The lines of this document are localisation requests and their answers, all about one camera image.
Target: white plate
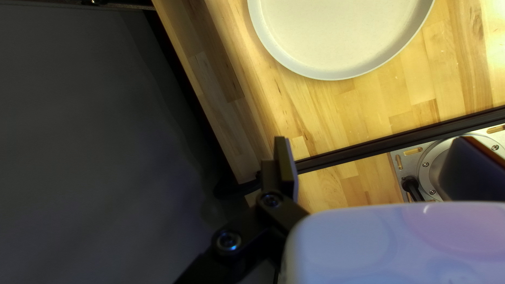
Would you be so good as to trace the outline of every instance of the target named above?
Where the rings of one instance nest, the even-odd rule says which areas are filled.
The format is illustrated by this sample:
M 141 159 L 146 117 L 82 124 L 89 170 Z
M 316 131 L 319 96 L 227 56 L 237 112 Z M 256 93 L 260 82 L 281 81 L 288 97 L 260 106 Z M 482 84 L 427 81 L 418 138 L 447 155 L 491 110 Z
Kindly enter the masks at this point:
M 319 80 L 374 70 L 398 54 L 434 0 L 248 0 L 252 24 L 282 65 Z

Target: screw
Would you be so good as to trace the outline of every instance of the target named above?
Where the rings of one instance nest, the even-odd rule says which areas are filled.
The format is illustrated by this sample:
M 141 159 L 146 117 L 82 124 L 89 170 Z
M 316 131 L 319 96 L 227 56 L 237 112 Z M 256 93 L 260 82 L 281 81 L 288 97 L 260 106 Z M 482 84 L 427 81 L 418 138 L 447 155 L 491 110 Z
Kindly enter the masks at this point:
M 241 242 L 242 238 L 239 234 L 225 231 L 219 235 L 216 245 L 218 249 L 229 252 L 236 250 L 240 246 Z
M 276 207 L 281 203 L 280 198 L 275 194 L 267 194 L 261 198 L 263 204 L 270 207 Z

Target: gray fabric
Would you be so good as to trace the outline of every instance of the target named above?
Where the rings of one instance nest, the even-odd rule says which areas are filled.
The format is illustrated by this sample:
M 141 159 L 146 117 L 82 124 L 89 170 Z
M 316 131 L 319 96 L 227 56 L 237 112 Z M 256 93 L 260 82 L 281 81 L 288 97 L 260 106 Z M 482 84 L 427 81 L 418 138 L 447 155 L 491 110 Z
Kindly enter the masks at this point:
M 1 283 L 172 283 L 218 177 L 142 13 L 0 5 Z

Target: wooden table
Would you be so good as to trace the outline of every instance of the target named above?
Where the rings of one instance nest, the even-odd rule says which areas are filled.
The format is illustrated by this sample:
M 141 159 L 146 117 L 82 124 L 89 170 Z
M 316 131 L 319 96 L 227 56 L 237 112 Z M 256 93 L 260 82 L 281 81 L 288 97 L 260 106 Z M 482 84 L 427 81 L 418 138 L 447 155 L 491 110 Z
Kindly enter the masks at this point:
M 505 104 L 505 1 L 436 0 L 421 31 L 365 75 L 320 81 L 280 65 L 246 0 L 153 0 L 239 182 L 272 157 L 295 159 Z M 299 176 L 310 212 L 402 202 L 387 154 Z

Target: slotted hole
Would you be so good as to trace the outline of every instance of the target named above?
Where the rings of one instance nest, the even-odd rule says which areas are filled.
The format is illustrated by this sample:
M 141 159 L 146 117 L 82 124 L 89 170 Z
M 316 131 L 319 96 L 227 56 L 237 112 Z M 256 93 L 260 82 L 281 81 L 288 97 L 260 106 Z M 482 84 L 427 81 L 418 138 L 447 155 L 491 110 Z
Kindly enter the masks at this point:
M 410 150 L 407 150 L 407 151 L 404 151 L 404 155 L 405 156 L 408 156 L 408 155 L 412 155 L 412 154 L 415 154 L 415 153 L 419 153 L 423 150 L 423 148 L 421 147 L 417 147 L 417 148 L 414 148 L 414 149 L 410 149 Z
M 403 166 L 401 165 L 401 158 L 400 155 L 396 155 L 396 163 L 398 164 L 398 169 L 403 170 Z
M 486 133 L 487 134 L 491 134 L 491 133 L 495 133 L 495 132 L 500 132 L 500 131 L 502 131 L 504 129 L 505 129 L 505 124 L 504 125 L 500 125 L 500 126 L 495 126 L 495 127 L 488 128 L 486 130 Z

